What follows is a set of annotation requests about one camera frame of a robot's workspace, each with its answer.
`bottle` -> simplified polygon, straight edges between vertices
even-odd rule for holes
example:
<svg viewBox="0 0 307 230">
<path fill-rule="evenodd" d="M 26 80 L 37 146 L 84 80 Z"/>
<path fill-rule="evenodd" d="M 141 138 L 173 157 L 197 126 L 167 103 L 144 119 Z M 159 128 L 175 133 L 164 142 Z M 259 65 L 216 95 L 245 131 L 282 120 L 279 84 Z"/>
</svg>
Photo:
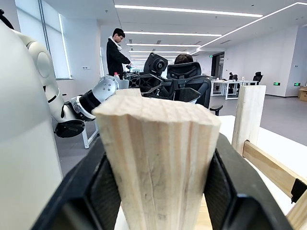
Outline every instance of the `bottle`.
<svg viewBox="0 0 307 230">
<path fill-rule="evenodd" d="M 117 74 L 117 72 L 114 73 L 114 78 L 115 78 L 116 80 L 120 80 L 119 75 Z"/>
</svg>

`doorway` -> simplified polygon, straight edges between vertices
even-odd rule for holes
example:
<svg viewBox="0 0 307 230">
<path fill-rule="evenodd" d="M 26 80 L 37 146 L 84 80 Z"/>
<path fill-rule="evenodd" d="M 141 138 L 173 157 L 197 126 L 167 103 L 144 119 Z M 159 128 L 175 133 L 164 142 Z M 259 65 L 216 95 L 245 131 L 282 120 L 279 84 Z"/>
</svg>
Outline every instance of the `doorway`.
<svg viewBox="0 0 307 230">
<path fill-rule="evenodd" d="M 214 79 L 221 79 L 223 76 L 225 52 L 218 53 L 212 57 L 211 76 Z"/>
</svg>

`ceiling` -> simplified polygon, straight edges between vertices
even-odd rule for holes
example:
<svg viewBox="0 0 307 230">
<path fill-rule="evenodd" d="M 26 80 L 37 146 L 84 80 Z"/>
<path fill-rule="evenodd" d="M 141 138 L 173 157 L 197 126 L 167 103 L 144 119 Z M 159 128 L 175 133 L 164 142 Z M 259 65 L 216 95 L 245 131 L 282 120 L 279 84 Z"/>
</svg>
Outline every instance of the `ceiling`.
<svg viewBox="0 0 307 230">
<path fill-rule="evenodd" d="M 121 27 L 124 31 L 133 32 L 164 32 L 225 35 L 258 18 L 232 15 L 216 15 L 203 13 L 187 13 L 173 11 L 152 11 L 119 9 L 114 5 L 137 5 L 171 7 L 183 9 L 212 10 L 224 12 L 240 12 L 262 14 L 266 16 L 282 9 L 297 0 L 46 0 L 61 14 L 71 18 L 98 19 L 102 25 L 101 46 L 105 47 L 107 37 L 113 28 Z M 217 53 L 228 46 L 252 39 L 256 36 L 281 30 L 292 25 L 307 24 L 307 6 L 296 5 L 273 16 L 260 20 L 244 29 L 201 48 L 201 51 Z M 205 36 L 174 36 L 174 35 L 143 35 L 126 34 L 121 45 L 128 55 L 134 51 L 188 51 L 194 52 L 197 47 L 161 47 L 161 46 L 131 46 L 137 44 L 177 44 L 204 45 L 217 37 Z M 146 55 L 145 53 L 130 53 L 131 55 Z"/>
</svg>

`white desk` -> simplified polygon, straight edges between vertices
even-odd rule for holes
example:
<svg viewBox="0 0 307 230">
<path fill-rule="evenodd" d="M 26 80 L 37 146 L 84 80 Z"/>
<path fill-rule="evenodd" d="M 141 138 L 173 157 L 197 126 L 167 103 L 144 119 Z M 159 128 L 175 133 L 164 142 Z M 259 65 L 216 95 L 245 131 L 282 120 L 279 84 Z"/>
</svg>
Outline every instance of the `white desk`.
<svg viewBox="0 0 307 230">
<path fill-rule="evenodd" d="M 222 121 L 220 133 L 224 134 L 231 143 L 235 117 L 220 116 L 219 118 Z M 307 146 L 282 137 L 264 128 L 260 128 L 257 147 L 273 156 L 276 160 L 287 166 L 295 173 L 307 179 Z M 295 204 L 291 204 L 291 199 L 285 193 L 283 193 L 282 190 L 280 190 L 257 168 L 255 169 L 275 198 L 282 212 L 286 215 Z M 121 208 L 118 213 L 115 230 L 129 230 Z"/>
<path fill-rule="evenodd" d="M 236 95 L 238 85 L 250 85 L 251 83 L 257 84 L 257 81 L 255 80 L 237 80 L 237 81 L 232 81 L 232 80 L 212 80 L 211 81 L 211 96 L 225 96 L 226 100 L 233 100 L 233 99 L 238 99 L 238 97 L 228 97 L 230 95 Z M 214 84 L 220 84 L 221 87 L 219 88 L 219 91 L 216 93 L 214 92 Z M 229 93 L 229 85 L 234 84 L 234 92 Z"/>
</svg>

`wooden block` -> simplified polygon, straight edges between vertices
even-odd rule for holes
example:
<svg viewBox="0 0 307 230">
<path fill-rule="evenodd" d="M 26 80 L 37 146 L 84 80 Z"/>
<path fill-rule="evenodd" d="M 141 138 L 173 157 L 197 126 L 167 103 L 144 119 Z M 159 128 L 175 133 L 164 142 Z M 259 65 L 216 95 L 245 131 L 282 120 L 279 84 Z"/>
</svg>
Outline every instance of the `wooden block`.
<svg viewBox="0 0 307 230">
<path fill-rule="evenodd" d="M 296 178 L 307 184 L 306 179 L 288 169 L 249 141 L 245 141 L 243 157 L 255 165 L 290 198 L 292 197 L 291 190 Z"/>
<path fill-rule="evenodd" d="M 131 230 L 192 230 L 219 119 L 198 104 L 115 95 L 94 110 Z"/>
<path fill-rule="evenodd" d="M 123 95 L 123 96 L 140 96 L 142 97 L 141 90 L 137 89 L 123 89 L 123 90 L 116 90 L 115 95 Z"/>
<path fill-rule="evenodd" d="M 307 191 L 299 198 L 287 215 L 288 221 L 295 230 L 307 229 Z"/>
<path fill-rule="evenodd" d="M 265 90 L 265 85 L 240 87 L 232 137 L 232 146 L 240 155 L 243 154 L 244 141 L 257 144 Z"/>
<path fill-rule="evenodd" d="M 197 223 L 196 223 L 194 230 L 212 230 L 212 224 L 211 224 L 205 196 L 203 196 L 201 199 L 201 209 L 200 209 Z"/>
</svg>

